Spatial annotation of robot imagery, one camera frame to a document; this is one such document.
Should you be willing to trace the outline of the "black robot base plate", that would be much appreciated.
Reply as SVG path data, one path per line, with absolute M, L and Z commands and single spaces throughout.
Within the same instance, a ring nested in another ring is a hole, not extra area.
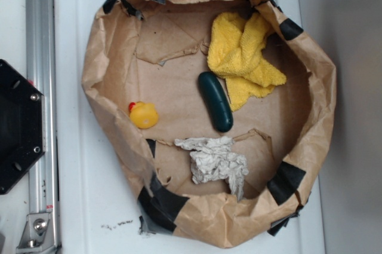
M 1 60 L 1 194 L 45 153 L 44 95 Z

